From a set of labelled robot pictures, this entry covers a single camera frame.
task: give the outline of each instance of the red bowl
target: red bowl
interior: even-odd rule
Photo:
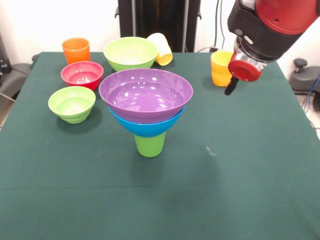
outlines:
[[[94,91],[104,74],[104,68],[93,61],[78,61],[66,66],[61,78],[70,86],[86,87]]]

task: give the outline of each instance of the orange cup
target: orange cup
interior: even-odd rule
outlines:
[[[68,64],[90,61],[90,48],[87,39],[80,37],[70,38],[62,43],[62,48]]]

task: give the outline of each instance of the wall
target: wall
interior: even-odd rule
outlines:
[[[91,50],[101,52],[109,41],[120,37],[119,17],[114,18],[117,0],[0,0],[0,32],[10,61],[31,62],[42,51],[62,51],[61,43],[81,36],[90,41]],[[233,50],[235,35],[228,31],[227,19],[235,0],[224,0],[222,28],[224,49]],[[215,38],[217,0],[201,0],[202,20],[198,19],[195,51],[212,46]],[[320,19],[283,55],[278,63],[288,77],[295,58],[305,58],[309,65],[320,65]],[[222,46],[220,26],[217,46]]]
[[[37,53],[61,52],[71,37],[84,37],[93,52],[120,37],[117,0],[0,0],[0,33],[12,64]]]

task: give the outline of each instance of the green cup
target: green cup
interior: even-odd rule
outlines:
[[[134,135],[138,152],[146,158],[158,156],[164,149],[166,132],[154,137],[142,137]]]

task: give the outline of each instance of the floor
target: floor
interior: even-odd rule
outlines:
[[[296,97],[297,97],[298,101],[300,102],[300,105],[302,105],[306,96],[305,95],[297,95]],[[310,100],[311,100],[310,101],[311,106],[310,106],[309,111],[306,113],[306,116],[313,123],[314,128],[317,132],[317,135],[320,139],[320,112],[315,112],[312,107],[313,96],[311,96]],[[5,124],[6,119],[7,119],[14,104],[2,96],[0,96],[0,103],[1,103],[0,104],[0,130],[1,130],[1,128]]]

